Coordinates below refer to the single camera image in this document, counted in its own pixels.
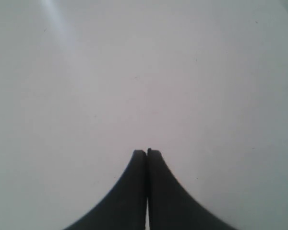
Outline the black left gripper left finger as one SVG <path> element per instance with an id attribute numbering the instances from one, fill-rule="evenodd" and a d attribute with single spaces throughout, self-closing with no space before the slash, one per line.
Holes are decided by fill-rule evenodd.
<path id="1" fill-rule="evenodd" d="M 108 194 L 68 230 L 144 230 L 146 221 L 146 153 L 135 150 Z"/>

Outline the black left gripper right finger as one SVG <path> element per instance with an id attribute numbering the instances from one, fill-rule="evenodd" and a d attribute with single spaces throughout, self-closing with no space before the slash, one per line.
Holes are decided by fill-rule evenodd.
<path id="1" fill-rule="evenodd" d="M 190 196 L 172 174 L 160 151 L 148 149 L 146 171 L 150 229 L 234 229 Z"/>

